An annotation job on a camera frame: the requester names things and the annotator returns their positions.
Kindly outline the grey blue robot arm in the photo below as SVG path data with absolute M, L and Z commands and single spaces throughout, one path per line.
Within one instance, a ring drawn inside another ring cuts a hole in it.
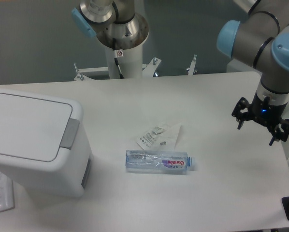
M 232 112 L 240 129 L 245 121 L 266 127 L 270 144 L 287 141 L 289 119 L 282 114 L 289 102 L 289 0 L 256 0 L 248 20 L 228 21 L 217 37 L 218 50 L 261 72 L 253 101 L 242 97 Z

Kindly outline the silver second robot arm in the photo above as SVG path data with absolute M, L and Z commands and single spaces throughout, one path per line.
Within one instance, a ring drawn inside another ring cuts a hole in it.
M 133 49 L 149 36 L 148 22 L 133 0 L 82 0 L 71 15 L 85 36 L 113 50 Z

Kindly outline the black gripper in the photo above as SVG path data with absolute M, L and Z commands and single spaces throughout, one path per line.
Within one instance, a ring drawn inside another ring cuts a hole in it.
M 255 94 L 251 103 L 246 98 L 241 97 L 231 115 L 238 122 L 238 130 L 241 129 L 245 121 L 251 120 L 269 127 L 269 132 L 272 135 L 269 146 L 272 146 L 274 142 L 286 142 L 289 137 L 289 119 L 282 118 L 287 104 L 272 105 L 269 101 L 262 101 Z

